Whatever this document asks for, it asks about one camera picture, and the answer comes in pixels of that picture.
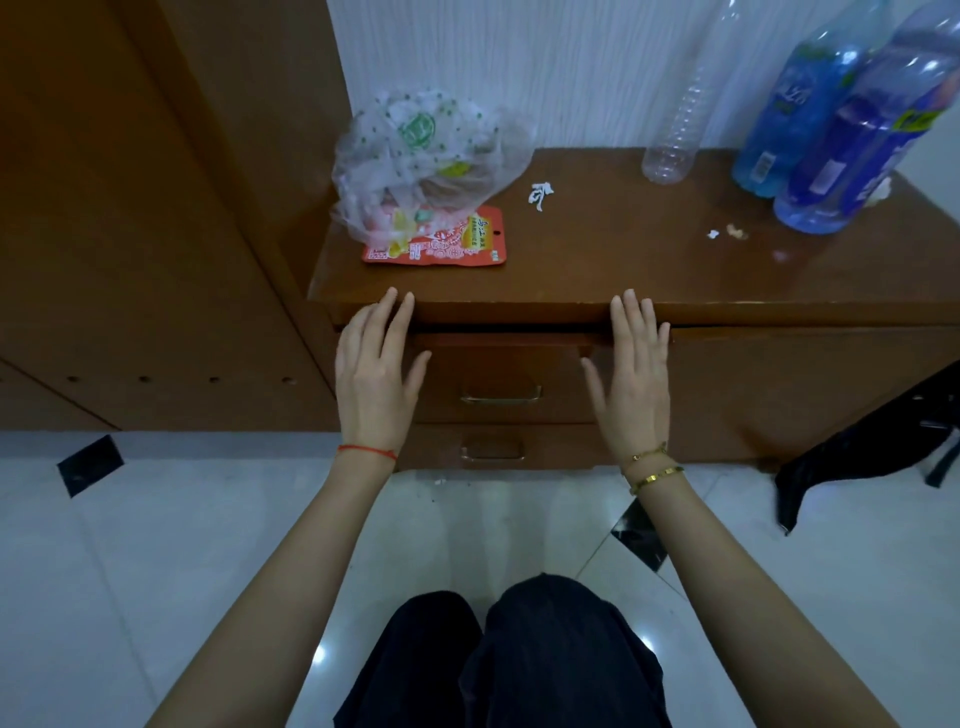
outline hand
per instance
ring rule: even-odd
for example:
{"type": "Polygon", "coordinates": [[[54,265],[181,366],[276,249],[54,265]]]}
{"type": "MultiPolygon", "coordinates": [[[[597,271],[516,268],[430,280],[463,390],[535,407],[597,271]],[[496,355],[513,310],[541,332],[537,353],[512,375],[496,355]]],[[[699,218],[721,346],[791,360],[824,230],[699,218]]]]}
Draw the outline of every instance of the hand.
{"type": "Polygon", "coordinates": [[[414,417],[430,352],[421,353],[404,383],[400,376],[414,295],[400,304],[390,328],[396,289],[350,319],[337,346],[337,407],[345,445],[399,453],[414,417]]]}
{"type": "Polygon", "coordinates": [[[583,359],[593,411],[617,464],[625,468],[634,455],[655,449],[670,434],[670,391],[666,355],[670,325],[657,331],[650,299],[636,302],[627,291],[610,303],[613,320],[613,382],[605,398],[596,367],[583,359]]]}

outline black trousers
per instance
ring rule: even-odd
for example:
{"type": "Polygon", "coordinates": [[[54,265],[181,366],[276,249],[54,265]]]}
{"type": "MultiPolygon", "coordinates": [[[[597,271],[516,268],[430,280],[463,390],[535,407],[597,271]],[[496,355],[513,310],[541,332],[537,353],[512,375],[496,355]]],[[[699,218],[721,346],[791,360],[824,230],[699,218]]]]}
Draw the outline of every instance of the black trousers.
{"type": "Polygon", "coordinates": [[[668,727],[663,672],[612,604],[563,576],[517,584],[482,632],[453,592],[381,635],[335,728],[668,727]]]}

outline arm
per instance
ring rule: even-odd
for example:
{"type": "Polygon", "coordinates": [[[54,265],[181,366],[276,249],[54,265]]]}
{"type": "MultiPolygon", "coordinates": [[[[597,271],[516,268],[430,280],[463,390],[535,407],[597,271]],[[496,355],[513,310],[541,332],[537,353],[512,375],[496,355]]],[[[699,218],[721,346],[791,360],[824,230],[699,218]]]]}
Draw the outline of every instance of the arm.
{"type": "MultiPolygon", "coordinates": [[[[676,463],[665,454],[634,462],[669,431],[669,325],[627,291],[611,303],[614,370],[610,397],[584,360],[597,420],[631,483],[676,463]]],[[[870,726],[897,723],[850,666],[717,520],[682,473],[639,490],[690,604],[756,725],[870,726]]]]}
{"type": "MultiPolygon", "coordinates": [[[[400,363],[414,299],[407,294],[384,334],[395,298],[391,288],[350,321],[336,373],[344,442],[399,452],[430,354],[417,358],[404,384],[400,363]]],[[[357,537],[393,469],[385,455],[337,453],[323,488],[220,620],[149,728],[286,723],[357,537]]]]}

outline barcode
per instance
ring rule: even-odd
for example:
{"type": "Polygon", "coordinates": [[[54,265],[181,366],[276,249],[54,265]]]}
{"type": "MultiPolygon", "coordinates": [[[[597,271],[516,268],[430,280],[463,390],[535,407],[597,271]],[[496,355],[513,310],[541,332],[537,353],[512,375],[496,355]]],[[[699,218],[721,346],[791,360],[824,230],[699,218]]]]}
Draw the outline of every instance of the barcode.
{"type": "Polygon", "coordinates": [[[846,163],[831,159],[824,165],[824,168],[820,170],[817,179],[814,180],[810,186],[810,191],[815,195],[826,195],[836,184],[837,180],[840,179],[840,175],[843,174],[845,169],[847,169],[846,163]]]}
{"type": "Polygon", "coordinates": [[[767,179],[767,175],[770,174],[770,170],[774,168],[775,161],[777,161],[777,155],[764,152],[760,155],[760,159],[756,161],[756,167],[754,167],[754,171],[750,173],[750,179],[757,184],[763,184],[767,179]]]}

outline gold bracelet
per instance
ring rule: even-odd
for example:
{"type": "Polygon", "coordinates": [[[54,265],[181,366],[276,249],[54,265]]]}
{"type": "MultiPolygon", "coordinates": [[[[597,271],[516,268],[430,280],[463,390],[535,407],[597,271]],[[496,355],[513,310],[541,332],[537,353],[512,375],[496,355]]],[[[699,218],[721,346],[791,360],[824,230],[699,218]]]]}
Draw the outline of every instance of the gold bracelet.
{"type": "Polygon", "coordinates": [[[684,471],[684,466],[675,465],[672,468],[667,468],[666,470],[660,471],[659,473],[648,475],[647,477],[640,480],[638,483],[634,483],[630,486],[630,495],[636,497],[636,495],[640,492],[640,488],[642,488],[644,485],[650,485],[650,483],[654,482],[655,480],[660,480],[662,477],[667,477],[668,475],[672,475],[674,473],[682,473],[683,471],[684,471]]]}
{"type": "Polygon", "coordinates": [[[658,453],[659,453],[659,454],[663,454],[663,455],[667,454],[667,451],[666,451],[666,442],[665,442],[665,441],[662,442],[662,443],[660,443],[660,447],[659,447],[659,448],[648,449],[646,452],[642,452],[642,453],[639,454],[639,455],[634,455],[634,456],[633,456],[632,458],[630,458],[630,459],[631,459],[632,462],[636,462],[637,460],[642,460],[642,459],[645,458],[645,457],[649,457],[650,455],[656,455],[656,454],[658,454],[658,453]]]}

